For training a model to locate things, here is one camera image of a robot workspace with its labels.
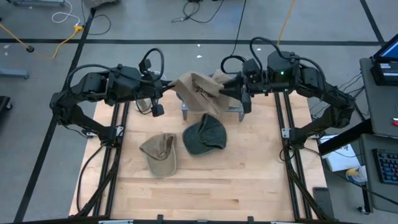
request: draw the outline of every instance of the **yellow cable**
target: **yellow cable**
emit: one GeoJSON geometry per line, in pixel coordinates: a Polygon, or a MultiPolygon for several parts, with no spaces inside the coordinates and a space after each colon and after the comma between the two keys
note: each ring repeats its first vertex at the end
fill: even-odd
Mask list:
{"type": "MultiPolygon", "coordinates": [[[[16,39],[20,44],[22,44],[26,49],[29,49],[29,46],[28,46],[27,44],[23,43],[23,41],[21,41],[20,39],[18,39],[17,36],[15,36],[11,31],[9,31],[9,30],[8,30],[5,26],[3,26],[1,23],[0,23],[0,27],[3,28],[3,29],[4,29],[9,35],[11,35],[14,39],[16,39]]],[[[41,58],[44,58],[44,59],[48,59],[48,60],[53,60],[53,59],[55,59],[55,57],[57,56],[58,50],[59,50],[59,48],[61,47],[61,45],[64,44],[64,43],[66,43],[66,42],[68,42],[70,39],[72,39],[74,36],[76,36],[77,33],[79,33],[80,31],[83,30],[83,27],[82,27],[82,26],[74,26],[74,28],[75,28],[74,33],[73,33],[68,39],[66,39],[66,40],[64,40],[63,42],[61,42],[60,44],[58,44],[57,48],[55,49],[55,53],[54,53],[54,55],[53,55],[52,57],[47,57],[47,56],[44,56],[44,55],[41,55],[41,54],[37,54],[37,53],[35,53],[35,55],[37,55],[37,56],[39,56],[39,57],[41,57],[41,58]]]]}
{"type": "Polygon", "coordinates": [[[294,4],[295,4],[295,0],[292,0],[292,4],[290,5],[289,13],[287,14],[285,22],[284,22],[284,25],[282,26],[282,29],[280,30],[280,34],[279,34],[277,45],[279,45],[280,44],[280,40],[282,40],[282,36],[284,35],[285,27],[286,27],[287,21],[289,20],[290,15],[291,15],[291,13],[293,11],[294,4]]]}

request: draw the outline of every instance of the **concrete floor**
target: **concrete floor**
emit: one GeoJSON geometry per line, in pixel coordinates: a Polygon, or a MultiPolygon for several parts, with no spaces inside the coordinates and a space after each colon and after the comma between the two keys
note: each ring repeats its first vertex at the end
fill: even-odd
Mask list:
{"type": "MultiPolygon", "coordinates": [[[[70,0],[73,14],[81,19],[80,0],[70,0]]],[[[239,19],[244,0],[226,0],[215,18],[207,24],[193,21],[170,21],[182,16],[186,0],[121,0],[120,5],[104,7],[96,15],[106,14],[112,21],[111,30],[104,35],[89,35],[88,40],[234,40],[238,32],[239,19]]],[[[389,40],[398,31],[396,22],[398,2],[396,0],[366,0],[384,40],[389,40]]],[[[198,19],[211,17],[218,2],[204,0],[198,19]]],[[[246,4],[239,40],[248,40],[261,35],[273,40],[279,36],[280,28],[290,6],[290,0],[249,0],[246,4]]],[[[84,8],[86,17],[88,9],[84,8]]],[[[56,44],[45,44],[46,39],[66,39],[73,32],[74,18],[62,24],[54,24],[51,15],[57,11],[68,12],[59,6],[35,4],[15,7],[6,1],[0,2],[3,24],[18,37],[38,39],[36,52],[52,55],[56,44]]],[[[94,20],[90,32],[107,28],[106,20],[94,20]]],[[[75,56],[77,44],[65,44],[56,60],[43,60],[28,54],[21,45],[4,43],[9,36],[0,31],[0,67],[26,69],[30,79],[0,77],[0,95],[12,98],[14,108],[2,121],[0,129],[0,223],[12,222],[31,175],[36,158],[51,120],[49,101],[53,93],[60,91],[75,56]]],[[[324,45],[311,42],[293,42],[282,45],[283,50],[294,51],[301,56],[316,60],[324,69],[329,83],[340,86],[359,73],[358,60],[374,54],[378,46],[376,35],[369,23],[360,0],[298,0],[287,24],[284,40],[326,41],[324,45]],[[357,41],[356,46],[345,41],[357,41]]],[[[152,47],[162,49],[165,55],[165,74],[169,80],[177,78],[187,70],[202,73],[214,72],[221,59],[232,52],[231,42],[220,44],[85,44],[79,65],[100,63],[116,66],[118,63],[137,66],[142,56],[152,47]]],[[[258,45],[259,57],[265,63],[271,52],[268,45],[258,45]]],[[[247,45],[238,45],[236,54],[251,57],[247,45]]],[[[157,57],[151,57],[154,68],[158,68],[157,57]]],[[[228,62],[230,70],[238,70],[239,64],[228,62]]],[[[88,70],[75,77],[75,82],[88,70]]],[[[360,79],[347,91],[359,88],[360,79]]],[[[309,99],[309,107],[317,99],[309,99]]],[[[357,102],[363,113],[367,112],[364,93],[357,102]]],[[[325,104],[320,103],[312,114],[325,104]]],[[[83,104],[85,113],[93,115],[95,104],[83,104]]],[[[354,114],[351,126],[360,118],[354,114]]],[[[342,130],[328,130],[339,133],[342,130]]],[[[24,221],[63,218],[68,215],[75,190],[86,139],[77,133],[58,126],[54,133],[47,158],[34,190],[24,221]]],[[[362,193],[356,186],[325,173],[330,189],[335,217],[341,221],[358,223],[396,223],[398,215],[375,211],[368,216],[356,211],[362,206],[362,193]]]]}

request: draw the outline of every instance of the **wooden table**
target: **wooden table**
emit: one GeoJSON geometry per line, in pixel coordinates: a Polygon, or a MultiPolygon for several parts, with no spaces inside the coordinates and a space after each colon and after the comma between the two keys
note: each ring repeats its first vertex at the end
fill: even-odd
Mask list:
{"type": "MultiPolygon", "coordinates": [[[[311,122],[306,98],[293,93],[290,102],[296,127],[311,122]]],[[[182,141],[183,130],[201,115],[189,113],[184,121],[181,101],[172,91],[166,92],[160,103],[165,114],[158,118],[139,114],[131,103],[111,218],[154,220],[163,214],[165,220],[243,221],[247,216],[256,221],[294,220],[285,164],[279,159],[282,141],[272,94],[252,98],[252,112],[241,123],[237,113],[223,114],[219,119],[228,134],[226,149],[204,156],[191,156],[182,141]],[[177,134],[177,172],[164,179],[151,176],[139,150],[146,139],[159,133],[177,134]]],[[[94,119],[109,125],[112,113],[113,108],[98,103],[94,119]]],[[[286,113],[284,121],[288,127],[286,113]]],[[[96,138],[88,140],[83,164],[99,145],[96,138]]],[[[314,140],[308,140],[306,146],[318,150],[314,140]]],[[[83,175],[81,206],[97,188],[103,155],[104,150],[83,175]]],[[[312,194],[313,187],[326,187],[319,156],[306,150],[301,150],[301,155],[308,191],[312,194]]],[[[304,217],[302,197],[297,192],[304,217]]],[[[70,214],[76,213],[75,200],[76,194],[70,214]]]]}

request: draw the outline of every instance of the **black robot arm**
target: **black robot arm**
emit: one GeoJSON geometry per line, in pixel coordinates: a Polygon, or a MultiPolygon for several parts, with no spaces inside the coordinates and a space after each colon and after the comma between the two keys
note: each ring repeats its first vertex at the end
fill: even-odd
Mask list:
{"type": "Polygon", "coordinates": [[[50,108],[58,124],[67,126],[75,124],[85,131],[98,136],[102,145],[116,146],[119,136],[119,127],[103,126],[86,116],[78,105],[83,101],[98,102],[104,100],[107,105],[150,98],[154,117],[164,114],[163,106],[157,100],[163,97],[163,92],[171,88],[170,82],[161,80],[164,70],[163,54],[159,49],[150,50],[139,64],[139,70],[119,64],[116,68],[102,65],[83,65],[74,69],[67,76],[67,89],[52,96],[50,108]],[[162,59],[160,75],[150,71],[150,61],[146,57],[152,51],[158,51],[162,59]],[[73,74],[86,67],[100,67],[107,69],[104,72],[91,72],[85,75],[80,82],[70,87],[73,74]]]}
{"type": "Polygon", "coordinates": [[[236,77],[224,84],[220,93],[238,99],[242,102],[245,113],[251,112],[251,97],[256,94],[287,92],[294,90],[307,98],[317,97],[330,104],[322,117],[302,128],[284,130],[284,135],[294,148],[303,148],[308,137],[320,134],[327,128],[343,128],[349,125],[354,111],[354,98],[343,93],[336,86],[328,84],[322,69],[314,61],[300,57],[293,52],[276,51],[268,56],[267,70],[252,50],[254,59],[243,62],[243,69],[236,77]],[[306,60],[316,68],[301,63],[306,60]]]}

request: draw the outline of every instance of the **keyboard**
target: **keyboard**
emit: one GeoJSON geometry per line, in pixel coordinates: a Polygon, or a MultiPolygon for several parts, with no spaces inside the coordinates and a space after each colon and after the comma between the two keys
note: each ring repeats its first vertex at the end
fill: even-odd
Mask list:
{"type": "Polygon", "coordinates": [[[372,149],[380,182],[398,184],[398,150],[372,149]]]}

